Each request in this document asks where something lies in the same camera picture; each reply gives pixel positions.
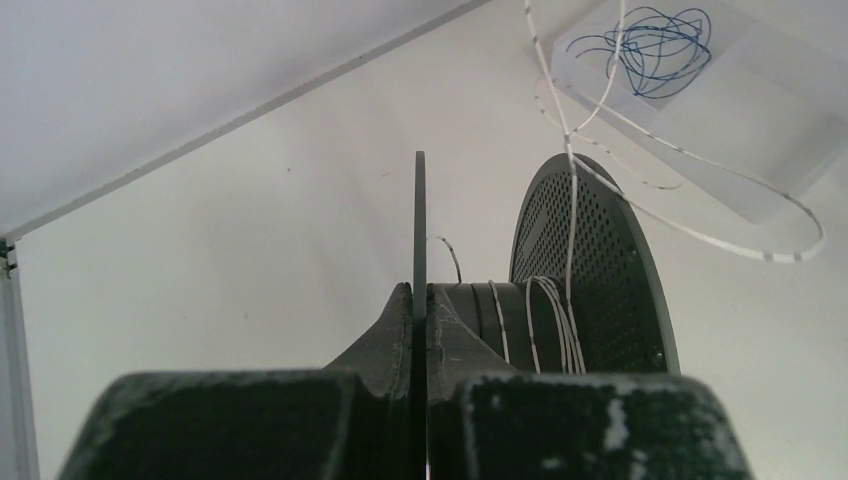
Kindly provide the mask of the dark grey perforated spool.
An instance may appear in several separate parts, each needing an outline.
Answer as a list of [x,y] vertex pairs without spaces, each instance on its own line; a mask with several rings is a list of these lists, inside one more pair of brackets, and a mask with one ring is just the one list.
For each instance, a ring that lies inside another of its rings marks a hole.
[[545,162],[523,200],[504,283],[442,283],[459,318],[524,373],[676,374],[668,308],[633,210],[580,156]]

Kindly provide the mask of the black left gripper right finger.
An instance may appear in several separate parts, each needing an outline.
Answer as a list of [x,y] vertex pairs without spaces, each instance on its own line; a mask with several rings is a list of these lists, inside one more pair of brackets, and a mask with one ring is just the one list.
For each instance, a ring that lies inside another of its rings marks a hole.
[[724,407],[668,374],[536,374],[508,365],[428,289],[433,479],[748,479]]

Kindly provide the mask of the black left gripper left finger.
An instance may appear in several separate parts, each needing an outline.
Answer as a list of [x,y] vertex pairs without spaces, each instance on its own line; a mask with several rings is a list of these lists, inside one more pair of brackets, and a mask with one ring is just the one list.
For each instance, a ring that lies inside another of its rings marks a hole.
[[64,479],[409,479],[412,293],[326,367],[124,375],[91,409]]

